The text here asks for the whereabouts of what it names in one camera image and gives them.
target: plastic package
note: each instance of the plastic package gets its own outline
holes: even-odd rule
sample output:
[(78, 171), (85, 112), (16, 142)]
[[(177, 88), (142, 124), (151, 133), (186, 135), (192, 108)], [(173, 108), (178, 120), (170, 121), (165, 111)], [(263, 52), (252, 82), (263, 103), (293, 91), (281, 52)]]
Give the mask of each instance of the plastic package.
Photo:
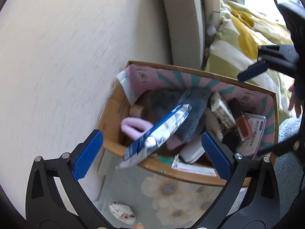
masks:
[(153, 128), (128, 147), (123, 161), (116, 168), (132, 167), (142, 162), (175, 133), (185, 121), (191, 109), (192, 107), (189, 104), (184, 104), (177, 106), (168, 113)]
[(248, 119), (253, 135), (248, 140), (242, 142), (242, 144), (236, 149), (236, 152), (241, 153), (247, 158), (254, 159), (260, 146), (260, 141), (263, 137), (267, 120), (265, 116), (255, 114), (245, 113), (245, 117)]

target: red bottle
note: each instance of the red bottle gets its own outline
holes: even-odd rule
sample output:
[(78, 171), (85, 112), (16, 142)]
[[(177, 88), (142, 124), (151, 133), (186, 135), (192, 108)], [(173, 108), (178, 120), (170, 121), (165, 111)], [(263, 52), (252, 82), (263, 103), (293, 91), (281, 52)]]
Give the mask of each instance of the red bottle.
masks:
[(245, 141), (252, 137), (251, 127), (248, 120), (242, 112), (242, 108), (236, 98), (233, 98), (228, 102), (232, 115), (235, 119), (235, 123), (242, 141)]

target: white plastic container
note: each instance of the white plastic container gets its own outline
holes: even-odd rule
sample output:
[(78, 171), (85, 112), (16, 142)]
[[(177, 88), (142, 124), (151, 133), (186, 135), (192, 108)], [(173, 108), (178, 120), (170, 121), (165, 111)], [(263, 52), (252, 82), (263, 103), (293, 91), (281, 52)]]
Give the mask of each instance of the white plastic container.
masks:
[(180, 151), (180, 156), (187, 163), (195, 163), (202, 154), (205, 153), (201, 145), (201, 134), (199, 134), (192, 142), (187, 143)]

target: small white box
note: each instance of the small white box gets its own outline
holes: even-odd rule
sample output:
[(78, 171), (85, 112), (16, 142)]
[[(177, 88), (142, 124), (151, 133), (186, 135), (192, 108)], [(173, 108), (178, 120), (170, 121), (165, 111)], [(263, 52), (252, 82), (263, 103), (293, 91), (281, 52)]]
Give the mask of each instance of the small white box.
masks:
[(215, 92), (211, 97), (211, 111), (227, 128), (231, 129), (235, 127), (235, 119), (227, 105), (227, 102), (221, 97), (219, 92)]

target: human hand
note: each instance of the human hand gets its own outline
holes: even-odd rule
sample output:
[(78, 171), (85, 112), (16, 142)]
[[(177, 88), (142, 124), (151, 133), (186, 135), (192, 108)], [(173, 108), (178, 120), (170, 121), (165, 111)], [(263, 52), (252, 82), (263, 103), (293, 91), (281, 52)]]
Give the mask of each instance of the human hand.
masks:
[(299, 117), (300, 114), (302, 113), (302, 109), (301, 109), (301, 105), (303, 106), (303, 102), (300, 101), (296, 95), (295, 95), (295, 87), (294, 84), (290, 86), (290, 88), (288, 89), (292, 94), (291, 94), (291, 98), (289, 101), (289, 106), (288, 106), (288, 110), (292, 110), (292, 108), (294, 107), (296, 116)]
[(135, 226), (135, 229), (145, 229), (145, 226), (143, 226), (141, 223), (138, 223), (138, 224)]

